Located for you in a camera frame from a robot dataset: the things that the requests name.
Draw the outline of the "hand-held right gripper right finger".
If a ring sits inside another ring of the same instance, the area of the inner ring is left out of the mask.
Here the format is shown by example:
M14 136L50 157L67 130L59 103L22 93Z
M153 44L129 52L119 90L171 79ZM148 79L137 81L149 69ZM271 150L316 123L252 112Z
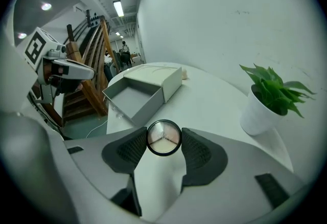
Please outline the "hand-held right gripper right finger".
M261 149L209 132L182 129L181 193L159 223L278 223L308 188Z

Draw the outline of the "person's left hand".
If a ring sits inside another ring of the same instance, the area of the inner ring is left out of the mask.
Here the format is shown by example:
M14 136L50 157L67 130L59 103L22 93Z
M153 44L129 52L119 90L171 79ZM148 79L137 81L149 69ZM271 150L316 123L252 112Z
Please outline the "person's left hand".
M43 65L43 75L46 84L54 86L57 91L56 95L73 93L81 90L83 85L81 80L64 79L62 75L68 71L67 66L62 66L50 62Z

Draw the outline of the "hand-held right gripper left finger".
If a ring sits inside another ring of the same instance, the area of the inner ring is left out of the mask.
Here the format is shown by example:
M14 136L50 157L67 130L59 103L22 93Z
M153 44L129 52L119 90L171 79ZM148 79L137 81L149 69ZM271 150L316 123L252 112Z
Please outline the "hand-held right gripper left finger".
M141 216L134 171L146 151L145 127L94 138L65 141L76 166L107 199Z

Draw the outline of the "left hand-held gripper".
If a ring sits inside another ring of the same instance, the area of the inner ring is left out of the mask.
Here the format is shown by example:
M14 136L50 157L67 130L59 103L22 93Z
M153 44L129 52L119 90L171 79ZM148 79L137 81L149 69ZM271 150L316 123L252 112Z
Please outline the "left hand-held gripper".
M24 58L37 74L37 84L39 86L39 103L51 103L56 95L57 89L50 84L46 84L43 75L43 65L46 62L67 66L62 78L76 80L90 80L95 76L96 71L82 63L68 60L66 57L66 46L60 44L47 31L36 28L29 43L24 50Z

